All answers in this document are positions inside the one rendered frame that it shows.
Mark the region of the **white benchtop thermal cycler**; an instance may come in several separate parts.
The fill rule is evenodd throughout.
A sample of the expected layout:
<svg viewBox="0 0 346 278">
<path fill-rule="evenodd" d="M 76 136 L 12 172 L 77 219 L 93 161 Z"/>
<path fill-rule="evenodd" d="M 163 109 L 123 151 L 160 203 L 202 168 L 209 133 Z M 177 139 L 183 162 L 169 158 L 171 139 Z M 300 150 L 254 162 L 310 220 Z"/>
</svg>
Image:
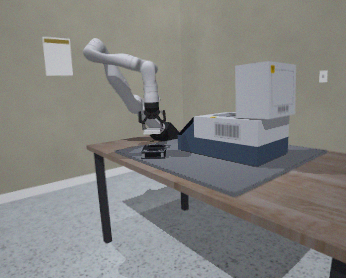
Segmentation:
<svg viewBox="0 0 346 278">
<path fill-rule="evenodd" d="M 288 153 L 296 65 L 237 65 L 235 83 L 236 112 L 194 116 L 178 134 L 178 149 L 253 166 Z"/>
</svg>

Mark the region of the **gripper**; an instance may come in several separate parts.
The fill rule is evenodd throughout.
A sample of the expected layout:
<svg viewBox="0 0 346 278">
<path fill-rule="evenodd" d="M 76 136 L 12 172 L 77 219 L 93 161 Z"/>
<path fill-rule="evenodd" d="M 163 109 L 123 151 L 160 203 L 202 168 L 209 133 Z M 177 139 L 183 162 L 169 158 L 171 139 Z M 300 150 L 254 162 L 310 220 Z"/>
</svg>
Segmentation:
<svg viewBox="0 0 346 278">
<path fill-rule="evenodd" d="M 163 129 L 163 122 L 166 122 L 166 115 L 165 110 L 160 111 L 159 110 L 159 102 L 152 102 L 152 103 L 144 103 L 144 111 L 139 111 L 139 123 L 142 123 L 142 129 L 145 130 L 145 122 L 147 119 L 158 119 L 160 121 L 160 129 Z M 141 116 L 145 114 L 145 119 L 142 121 Z M 158 116 L 159 114 L 163 115 L 163 120 Z M 160 118 L 158 118 L 158 117 Z"/>
</svg>

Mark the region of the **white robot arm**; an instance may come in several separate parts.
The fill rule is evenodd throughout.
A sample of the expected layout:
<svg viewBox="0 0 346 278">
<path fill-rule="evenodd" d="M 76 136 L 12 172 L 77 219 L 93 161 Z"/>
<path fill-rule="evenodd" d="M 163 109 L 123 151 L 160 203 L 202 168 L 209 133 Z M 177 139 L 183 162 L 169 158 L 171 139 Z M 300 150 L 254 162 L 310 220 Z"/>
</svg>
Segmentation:
<svg viewBox="0 0 346 278">
<path fill-rule="evenodd" d="M 101 52 L 101 54 L 99 52 Z M 144 103 L 160 101 L 155 79 L 158 67 L 155 63 L 128 54 L 110 54 L 104 43 L 97 38 L 93 38 L 87 44 L 83 50 L 83 55 L 91 62 L 102 63 L 104 65 L 108 82 L 121 97 L 131 113 L 139 115 L 139 111 L 145 110 Z M 117 66 L 133 71 L 142 71 L 144 99 L 138 95 L 132 94 L 126 78 Z"/>
</svg>

